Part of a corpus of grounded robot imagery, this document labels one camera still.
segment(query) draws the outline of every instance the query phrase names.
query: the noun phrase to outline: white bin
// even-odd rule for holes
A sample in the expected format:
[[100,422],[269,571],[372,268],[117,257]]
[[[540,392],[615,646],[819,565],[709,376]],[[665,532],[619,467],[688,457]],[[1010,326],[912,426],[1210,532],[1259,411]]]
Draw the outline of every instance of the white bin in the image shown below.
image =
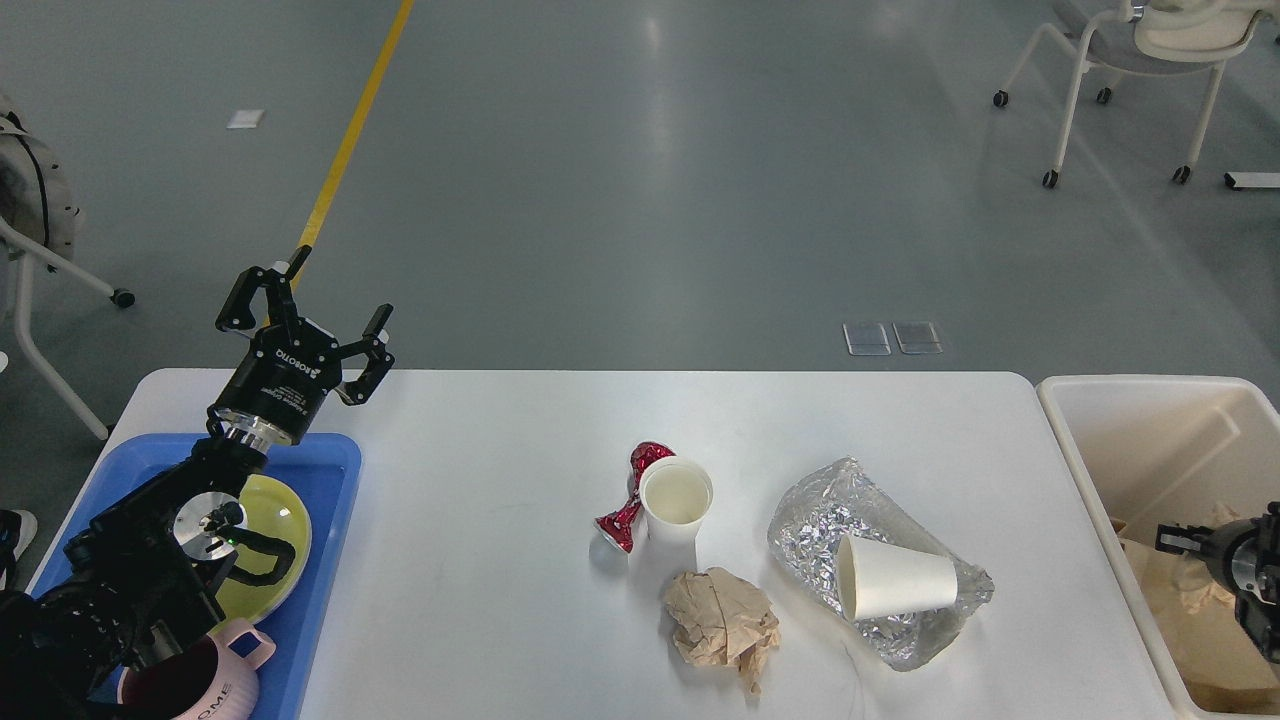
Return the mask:
[[1156,525],[1203,524],[1216,501],[1254,516],[1280,500],[1280,415],[1266,396],[1240,379],[1164,375],[1057,377],[1038,392],[1174,708],[1222,720],[1280,715],[1210,712],[1192,701],[1108,520],[1128,523],[1121,537],[1153,544]]

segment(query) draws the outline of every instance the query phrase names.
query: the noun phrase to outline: white chair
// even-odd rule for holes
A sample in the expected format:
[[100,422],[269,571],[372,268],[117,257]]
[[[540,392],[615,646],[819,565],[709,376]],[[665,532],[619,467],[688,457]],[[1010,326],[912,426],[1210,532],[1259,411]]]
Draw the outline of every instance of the white chair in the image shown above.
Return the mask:
[[[12,310],[18,347],[54,392],[99,439],[108,428],[63,379],[36,347],[31,337],[32,295],[36,269],[65,272],[119,307],[133,305],[133,293],[115,288],[70,261],[79,209],[70,200],[70,188],[52,152],[22,126],[18,113],[0,95],[0,245],[14,261],[13,297],[5,292],[5,314]],[[24,232],[15,229],[23,228]],[[45,242],[28,237],[37,234]]]
[[1274,0],[1152,0],[1144,6],[1135,6],[1134,1],[1139,0],[1106,1],[1101,8],[1094,6],[1093,10],[1097,12],[1092,14],[1082,6],[1083,0],[1055,3],[1053,12],[1066,26],[1066,31],[1052,23],[1037,28],[1009,79],[992,97],[996,108],[1009,105],[1009,88],[1042,37],[1051,38],[1060,50],[1075,59],[1057,154],[1052,168],[1041,181],[1047,188],[1057,186],[1080,81],[1093,68],[1107,70],[1105,85],[1097,95],[1101,105],[1111,100],[1125,74],[1179,76],[1211,70],[1187,161],[1174,172],[1174,182],[1185,184],[1199,159],[1226,60],[1244,51],[1265,10],[1274,6]]

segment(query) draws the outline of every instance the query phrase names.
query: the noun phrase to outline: mug handle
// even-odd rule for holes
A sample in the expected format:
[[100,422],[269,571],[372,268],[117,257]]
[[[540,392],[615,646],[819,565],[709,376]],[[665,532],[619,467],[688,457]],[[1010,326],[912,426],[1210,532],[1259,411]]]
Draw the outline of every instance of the mug handle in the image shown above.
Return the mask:
[[214,634],[214,642],[230,650],[232,643],[244,635],[253,635],[257,638],[257,647],[250,651],[248,655],[243,656],[244,661],[248,662],[251,667],[257,670],[271,657],[271,655],[275,653],[275,641],[273,641],[271,637],[262,630],[255,628],[248,620],[243,618],[228,620],[227,626]]

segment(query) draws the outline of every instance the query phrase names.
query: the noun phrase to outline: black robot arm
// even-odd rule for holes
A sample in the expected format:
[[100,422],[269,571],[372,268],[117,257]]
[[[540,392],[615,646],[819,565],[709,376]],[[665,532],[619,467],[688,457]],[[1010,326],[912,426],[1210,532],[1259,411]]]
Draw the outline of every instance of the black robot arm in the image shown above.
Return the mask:
[[1156,550],[1189,553],[1235,593],[1235,620],[1258,652],[1280,662],[1280,502],[1221,528],[1160,525]]
[[[238,502],[271,445],[297,445],[325,396],[365,402],[394,363],[380,306],[361,340],[339,345],[297,314],[289,281],[310,247],[289,263],[241,273],[218,315],[223,331],[256,325],[250,304],[260,288],[268,323],[209,407],[209,438],[96,515],[63,548],[72,575],[40,598],[0,593],[0,720],[143,717],[86,697],[119,665],[148,667],[188,650],[224,619],[216,601],[228,579],[246,584],[283,577],[294,548],[244,528]],[[365,355],[357,380],[342,382],[342,360]],[[270,573],[234,568],[237,544],[274,555]]]

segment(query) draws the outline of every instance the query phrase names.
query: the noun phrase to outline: crumpled aluminum foil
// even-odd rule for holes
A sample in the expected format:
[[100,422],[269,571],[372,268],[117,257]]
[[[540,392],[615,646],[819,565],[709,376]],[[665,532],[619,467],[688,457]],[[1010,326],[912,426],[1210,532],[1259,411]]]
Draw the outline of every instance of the crumpled aluminum foil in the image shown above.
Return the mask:
[[856,460],[844,457],[792,486],[768,532],[773,557],[841,620],[836,551],[846,534],[950,557],[956,566],[954,606],[849,621],[895,670],[915,670],[942,652],[996,592],[986,570],[956,557],[876,487]]

